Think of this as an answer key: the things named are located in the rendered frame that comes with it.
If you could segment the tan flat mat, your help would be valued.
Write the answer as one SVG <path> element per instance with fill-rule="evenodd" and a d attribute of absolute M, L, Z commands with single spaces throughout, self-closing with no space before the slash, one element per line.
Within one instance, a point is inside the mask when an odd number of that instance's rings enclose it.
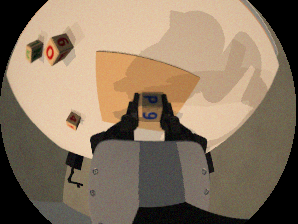
<path fill-rule="evenodd" d="M 178 114 L 200 77 L 173 65 L 141 56 L 96 51 L 96 84 L 102 121 L 117 123 L 134 93 L 166 94 Z"/>

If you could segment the beige letter block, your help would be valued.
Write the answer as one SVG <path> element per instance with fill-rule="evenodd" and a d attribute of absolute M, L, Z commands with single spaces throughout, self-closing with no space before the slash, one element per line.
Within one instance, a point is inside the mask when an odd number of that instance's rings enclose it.
<path fill-rule="evenodd" d="M 43 43 L 39 40 L 35 40 L 26 45 L 26 59 L 33 63 L 40 57 L 42 57 Z"/>
<path fill-rule="evenodd" d="M 161 94 L 140 93 L 138 103 L 139 122 L 160 122 L 162 110 Z"/>
<path fill-rule="evenodd" d="M 80 119 L 81 119 L 81 117 L 79 115 L 71 112 L 69 114 L 68 118 L 66 119 L 66 124 L 69 128 L 76 131 L 80 124 Z"/>
<path fill-rule="evenodd" d="M 65 59 L 72 49 L 73 45 L 65 33 L 51 37 L 43 53 L 49 64 L 53 66 Z"/>

